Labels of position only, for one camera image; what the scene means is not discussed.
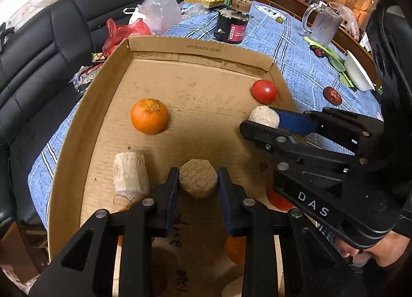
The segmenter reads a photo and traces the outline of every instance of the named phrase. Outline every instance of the tag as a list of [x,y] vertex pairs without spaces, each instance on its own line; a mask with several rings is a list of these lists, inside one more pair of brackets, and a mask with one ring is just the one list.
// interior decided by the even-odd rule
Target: tag
[[246,32],[246,25],[234,25],[230,26],[229,37],[230,41],[242,41]]

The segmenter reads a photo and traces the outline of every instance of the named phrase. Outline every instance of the red tomato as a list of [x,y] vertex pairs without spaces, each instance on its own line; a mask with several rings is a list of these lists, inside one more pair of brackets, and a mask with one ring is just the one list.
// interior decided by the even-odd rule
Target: red tomato
[[267,190],[266,195],[267,199],[269,199],[269,202],[281,211],[289,211],[290,209],[293,209],[295,207],[291,202],[289,202],[273,190]]
[[270,104],[278,95],[276,85],[268,80],[257,80],[252,85],[252,95],[263,104]]

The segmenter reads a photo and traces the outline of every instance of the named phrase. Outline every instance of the table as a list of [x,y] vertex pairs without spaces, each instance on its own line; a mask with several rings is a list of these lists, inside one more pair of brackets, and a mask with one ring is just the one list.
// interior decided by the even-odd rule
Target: table
[[[338,107],[339,109],[382,119],[379,104],[370,91],[354,92],[344,86],[339,81],[337,70],[329,64],[328,60],[319,59],[310,51],[309,45],[303,40],[299,20],[283,12],[286,20],[283,24],[279,24],[270,16],[260,12],[257,9],[260,5],[267,6],[258,2],[252,4],[250,14],[254,18],[248,23],[245,38],[239,46],[273,56],[300,112],[320,111],[326,106],[333,107],[323,98],[323,89],[331,86],[342,96],[343,103]],[[216,20],[217,12],[190,18],[174,26],[165,35],[217,41],[213,36]],[[54,169],[65,133],[77,106],[52,136],[28,176],[28,186],[34,206],[46,228]],[[351,154],[347,149],[317,134],[312,134],[308,140],[324,149]]]

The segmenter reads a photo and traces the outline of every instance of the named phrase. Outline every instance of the beige sponge ball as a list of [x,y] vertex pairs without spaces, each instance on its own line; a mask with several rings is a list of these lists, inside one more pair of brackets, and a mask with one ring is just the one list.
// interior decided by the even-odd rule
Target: beige sponge ball
[[254,108],[249,116],[249,120],[273,128],[278,128],[280,122],[279,115],[276,111],[266,105]]
[[179,182],[192,197],[205,198],[217,187],[218,174],[209,161],[191,159],[180,168]]

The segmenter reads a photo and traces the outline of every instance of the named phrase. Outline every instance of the glass beer mug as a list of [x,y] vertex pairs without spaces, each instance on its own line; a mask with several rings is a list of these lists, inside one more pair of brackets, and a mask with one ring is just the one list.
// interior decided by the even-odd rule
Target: glass beer mug
[[[316,16],[312,27],[308,28],[308,18],[315,10],[318,12],[318,15]],[[332,41],[342,22],[343,19],[341,16],[334,12],[330,7],[325,5],[319,6],[318,4],[313,3],[303,15],[302,27],[309,39],[326,48]]]

